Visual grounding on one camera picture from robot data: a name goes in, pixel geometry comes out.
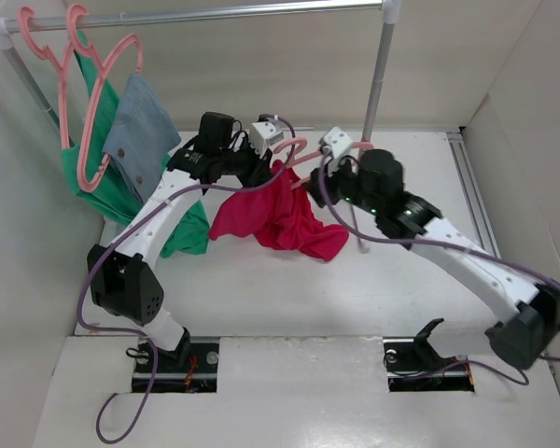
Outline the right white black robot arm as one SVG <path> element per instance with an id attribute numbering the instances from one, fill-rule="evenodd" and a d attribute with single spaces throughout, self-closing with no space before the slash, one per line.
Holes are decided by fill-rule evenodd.
<path id="1" fill-rule="evenodd" d="M 377 243 L 403 246 L 471 291 L 497 319 L 485 336 L 502 361 L 527 370 L 541 358 L 560 332 L 560 286 L 491 256 L 438 207 L 407 191 L 403 166 L 391 152 L 371 148 L 359 159 L 329 147 L 320 153 L 304 183 L 318 205 L 333 211 L 345 201 L 368 213 L 381 233 Z"/>

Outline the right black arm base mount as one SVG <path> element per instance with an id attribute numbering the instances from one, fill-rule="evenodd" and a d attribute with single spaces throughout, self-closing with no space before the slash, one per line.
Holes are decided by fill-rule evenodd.
<path id="1" fill-rule="evenodd" d="M 475 392 L 468 364 L 442 357 L 429 343 L 443 318 L 435 318 L 414 336 L 383 338 L 383 364 L 389 392 Z"/>

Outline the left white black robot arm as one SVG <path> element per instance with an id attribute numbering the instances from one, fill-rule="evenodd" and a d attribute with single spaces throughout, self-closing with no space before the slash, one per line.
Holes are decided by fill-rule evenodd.
<path id="1" fill-rule="evenodd" d="M 189 331 L 164 307 L 164 291 L 154 268 L 182 217 L 208 187 L 225 175 L 252 188 L 271 177 L 272 147 L 284 132 L 272 114 L 262 114 L 244 137 L 233 131 L 233 117 L 203 114 L 198 133 L 174 148 L 152 195 L 131 224 L 109 246 L 95 245 L 88 255 L 91 300 L 123 317 L 155 345 L 157 359 L 169 370 L 189 361 Z"/>

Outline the red t shirt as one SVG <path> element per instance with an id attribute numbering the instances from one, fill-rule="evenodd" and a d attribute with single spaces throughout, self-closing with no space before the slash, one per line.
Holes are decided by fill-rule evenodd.
<path id="1" fill-rule="evenodd" d="M 287 168 L 264 189 L 232 194 L 219 207 L 209 238 L 254 236 L 260 245 L 273 250 L 297 250 L 314 259 L 333 260 L 349 232 L 316 219 L 307 192 L 292 187 L 299 179 Z"/>

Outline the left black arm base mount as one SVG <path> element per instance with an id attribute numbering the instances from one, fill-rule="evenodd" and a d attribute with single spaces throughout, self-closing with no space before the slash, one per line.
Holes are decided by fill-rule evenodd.
<path id="1" fill-rule="evenodd" d="M 151 392 L 216 393 L 219 348 L 220 339 L 198 337 L 191 341 L 188 358 L 182 366 L 172 357 L 159 352 Z M 144 340 L 139 340 L 136 347 L 126 349 L 125 355 L 133 361 L 132 392 L 145 392 L 153 369 L 150 345 Z"/>

